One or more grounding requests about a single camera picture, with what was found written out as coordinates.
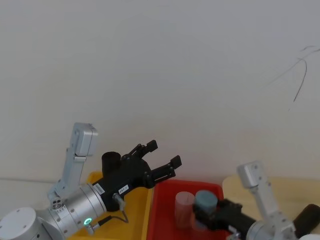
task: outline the yellow tray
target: yellow tray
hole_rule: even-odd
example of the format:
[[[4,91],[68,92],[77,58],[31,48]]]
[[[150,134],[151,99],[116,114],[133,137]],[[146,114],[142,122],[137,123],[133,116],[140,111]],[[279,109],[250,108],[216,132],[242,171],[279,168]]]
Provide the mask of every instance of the yellow tray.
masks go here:
[[[92,172],[87,182],[94,183],[101,178],[102,172]],[[68,240],[146,240],[152,193],[152,189],[139,187],[125,196],[125,213],[129,223],[111,219],[97,229],[94,235],[88,235],[87,231],[82,229]],[[94,223],[109,215],[123,217],[120,211],[107,212]]]

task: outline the label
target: label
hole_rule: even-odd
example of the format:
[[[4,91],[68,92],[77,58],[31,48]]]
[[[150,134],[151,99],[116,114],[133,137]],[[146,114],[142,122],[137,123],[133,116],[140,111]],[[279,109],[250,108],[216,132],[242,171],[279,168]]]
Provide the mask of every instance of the label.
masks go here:
[[[119,189],[119,194],[123,194],[125,191],[129,190],[129,186],[128,184],[125,185],[123,188],[120,188]]]
[[[94,188],[100,195],[102,195],[102,194],[104,194],[104,193],[106,192],[106,191],[102,188],[102,186],[100,186],[99,183],[95,184],[95,185],[93,186],[93,188]]]
[[[55,210],[55,212],[59,215],[59,218],[61,219],[63,219],[65,216],[68,216],[70,214],[66,205],[63,205],[63,207]]]
[[[238,231],[237,231],[237,229],[235,229],[233,226],[228,226],[228,229],[229,229],[229,232],[232,232],[232,233],[234,233],[234,234],[236,234]]]

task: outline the black cylinder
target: black cylinder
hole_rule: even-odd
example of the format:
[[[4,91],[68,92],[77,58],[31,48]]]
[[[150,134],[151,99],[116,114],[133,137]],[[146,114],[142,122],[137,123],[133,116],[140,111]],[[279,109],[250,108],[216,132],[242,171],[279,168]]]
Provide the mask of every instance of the black cylinder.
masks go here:
[[[320,223],[320,207],[315,204],[309,204],[295,218],[295,235],[299,239],[304,235],[310,234]]]
[[[121,166],[121,155],[115,151],[109,151],[102,155],[102,175],[105,177],[108,173],[118,169]]]

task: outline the red tray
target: red tray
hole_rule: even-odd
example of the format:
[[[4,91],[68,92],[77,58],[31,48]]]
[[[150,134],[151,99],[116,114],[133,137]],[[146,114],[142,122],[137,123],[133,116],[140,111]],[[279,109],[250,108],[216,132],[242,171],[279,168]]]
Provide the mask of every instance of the red tray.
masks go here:
[[[196,194],[199,190],[213,192],[219,200],[224,198],[221,186],[207,182],[166,180],[155,186],[149,218],[147,240],[226,240],[225,231],[195,231],[192,228],[178,229],[175,224],[176,194],[187,191]]]

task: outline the plastic cup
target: plastic cup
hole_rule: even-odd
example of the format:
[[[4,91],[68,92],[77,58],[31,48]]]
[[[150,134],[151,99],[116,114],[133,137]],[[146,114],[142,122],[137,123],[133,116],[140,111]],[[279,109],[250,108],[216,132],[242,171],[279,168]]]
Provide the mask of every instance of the plastic cup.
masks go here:
[[[217,203],[217,196],[210,191],[200,190],[195,194],[194,204],[200,207],[208,215],[212,214],[216,210]],[[207,226],[197,220],[192,222],[191,226],[194,230],[199,232],[207,230]]]
[[[195,196],[188,191],[181,191],[175,196],[175,225],[179,229],[186,229],[191,226],[193,204]]]

